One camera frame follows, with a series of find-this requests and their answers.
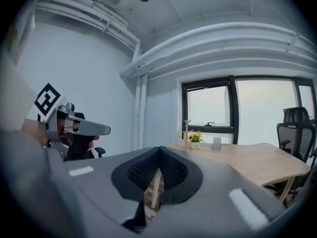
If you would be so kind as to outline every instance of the black window frame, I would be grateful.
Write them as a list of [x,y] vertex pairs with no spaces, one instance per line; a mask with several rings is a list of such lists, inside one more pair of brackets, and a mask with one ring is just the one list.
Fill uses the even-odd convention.
[[188,101],[187,93],[191,91],[197,91],[207,88],[214,88],[219,86],[228,86],[229,102],[230,102],[230,126],[191,126],[189,125],[189,130],[208,132],[208,133],[225,133],[233,134],[232,144],[238,143],[239,138],[239,102],[238,94],[236,89],[235,80],[247,80],[247,79],[276,79],[276,80],[290,80],[294,83],[295,94],[297,98],[298,107],[302,107],[301,93],[299,86],[310,86],[312,90],[313,103],[314,103],[314,114],[315,118],[311,120],[311,124],[314,124],[317,128],[317,100],[316,92],[314,88],[313,81],[311,79],[298,78],[298,77],[285,77],[276,75],[245,75],[245,76],[227,76],[221,78],[210,78],[194,82],[182,83],[182,130],[185,131],[184,120],[188,119]]

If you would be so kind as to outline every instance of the black office chair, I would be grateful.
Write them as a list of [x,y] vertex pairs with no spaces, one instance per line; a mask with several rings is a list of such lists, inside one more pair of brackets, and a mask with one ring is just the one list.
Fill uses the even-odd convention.
[[[83,113],[74,114],[75,117],[85,119]],[[95,136],[82,136],[82,135],[74,135],[73,136],[73,145],[69,149],[69,156],[66,161],[74,161],[74,160],[85,160],[85,159],[93,159],[95,156],[92,151],[87,151],[89,148],[89,143],[94,140]],[[96,152],[98,153],[98,157],[101,158],[102,154],[106,153],[106,151],[101,147],[95,147]]]
[[[277,125],[279,148],[306,163],[316,137],[316,128],[309,124],[309,115],[304,107],[284,109],[283,111],[283,123]],[[314,159],[311,168],[315,164],[316,155],[317,150],[313,152]],[[288,194],[293,195],[294,198],[298,193],[296,189],[305,185],[308,176],[309,174],[296,177]],[[267,187],[276,191],[275,195],[278,196],[282,194],[286,183],[287,181],[283,181]]]

